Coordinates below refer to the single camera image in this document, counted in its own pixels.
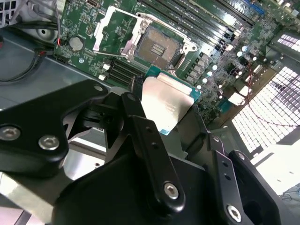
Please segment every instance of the capacitor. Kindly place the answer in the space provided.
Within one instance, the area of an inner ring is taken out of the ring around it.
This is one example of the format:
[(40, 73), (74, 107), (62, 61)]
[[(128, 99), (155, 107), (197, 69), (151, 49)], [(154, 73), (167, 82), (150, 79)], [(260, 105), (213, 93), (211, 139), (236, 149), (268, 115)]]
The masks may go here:
[(222, 84), (220, 82), (217, 82), (218, 88), (222, 88)]
[(223, 95), (219, 91), (217, 92), (217, 96), (218, 96), (219, 99), (223, 98)]
[(83, 49), (83, 40), (80, 37), (71, 37), (69, 45), (73, 51), (80, 51)]
[(243, 55), (243, 52), (238, 52), (236, 55), (237, 55), (238, 57), (241, 57), (241, 56)]
[(243, 51), (243, 52), (247, 51), (247, 49), (248, 49), (247, 46), (243, 46), (243, 47), (242, 47), (242, 51)]

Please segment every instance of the cable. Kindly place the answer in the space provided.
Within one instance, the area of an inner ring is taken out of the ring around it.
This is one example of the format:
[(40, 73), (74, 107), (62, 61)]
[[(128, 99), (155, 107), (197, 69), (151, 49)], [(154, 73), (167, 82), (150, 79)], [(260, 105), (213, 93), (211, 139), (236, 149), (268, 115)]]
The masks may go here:
[(46, 51), (35, 50), (33, 59), (31, 61), (30, 65), (28, 66), (28, 68), (14, 77), (11, 77), (9, 79), (0, 80), (0, 85), (13, 84), (15, 82), (18, 82), (18, 81), (24, 79), (25, 77), (27, 77), (29, 75), (35, 73), (37, 71), (37, 69), (40, 67), (40, 65), (42, 64), (45, 56), (46, 56)]
[(299, 128), (300, 125), (285, 125), (285, 124), (277, 124), (277, 123), (274, 123), (274, 122), (271, 122), (271, 121), (267, 121), (263, 118), (261, 118), (260, 116), (258, 116), (254, 110), (251, 108), (250, 106), (250, 88), (251, 88), (251, 82), (252, 82), (252, 78), (253, 78), (253, 71), (251, 69), (251, 66), (249, 65), (248, 66), (248, 69), (249, 69), (249, 84), (248, 84), (248, 94), (246, 96), (246, 103), (247, 105), (249, 106), (249, 109), (252, 111), (252, 113), (259, 119), (259, 120), (262, 120), (263, 122), (265, 123), (268, 123), (268, 124), (272, 124), (272, 125), (275, 125), (275, 126), (282, 126), (282, 127), (296, 127), (296, 128)]

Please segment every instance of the ventilation grille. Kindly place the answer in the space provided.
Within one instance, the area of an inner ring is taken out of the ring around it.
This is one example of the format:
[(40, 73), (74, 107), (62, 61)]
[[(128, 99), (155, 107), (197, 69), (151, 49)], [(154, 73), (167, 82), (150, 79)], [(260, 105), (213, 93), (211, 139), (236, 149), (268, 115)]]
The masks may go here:
[(9, 20), (14, 15), (20, 0), (0, 0), (0, 28), (13, 24)]
[(278, 143), (300, 125), (300, 76), (284, 67), (232, 120), (249, 152)]

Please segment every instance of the red wire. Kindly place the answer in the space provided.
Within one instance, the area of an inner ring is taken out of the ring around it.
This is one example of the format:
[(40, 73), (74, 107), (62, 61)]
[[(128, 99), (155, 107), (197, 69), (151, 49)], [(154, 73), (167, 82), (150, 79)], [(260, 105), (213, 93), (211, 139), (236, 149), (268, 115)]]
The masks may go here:
[(270, 121), (266, 121), (265, 119), (259, 117), (255, 112), (254, 110), (251, 108), (250, 106), (250, 88), (251, 88), (251, 82), (252, 82), (252, 78), (253, 78), (253, 73), (252, 73), (252, 69), (250, 66), (248, 66), (248, 69), (249, 69), (249, 84), (248, 84), (248, 94), (247, 94), (247, 105), (249, 106), (250, 110), (252, 111), (252, 113), (259, 119), (259, 120), (262, 120), (264, 121), (265, 123), (268, 123), (268, 124), (272, 124), (272, 125), (275, 125), (275, 126), (282, 126), (282, 127), (300, 127), (300, 125), (284, 125), (284, 124), (277, 124), (277, 123), (274, 123), (274, 122), (270, 122)]

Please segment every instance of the sata port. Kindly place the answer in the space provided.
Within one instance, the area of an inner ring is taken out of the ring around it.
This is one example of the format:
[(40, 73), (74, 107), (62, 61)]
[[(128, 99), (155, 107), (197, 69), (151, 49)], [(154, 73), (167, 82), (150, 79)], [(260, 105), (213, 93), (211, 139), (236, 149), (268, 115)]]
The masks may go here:
[(86, 0), (86, 2), (90, 5), (90, 6), (93, 6), (93, 7), (97, 7), (98, 6), (98, 3), (94, 0)]

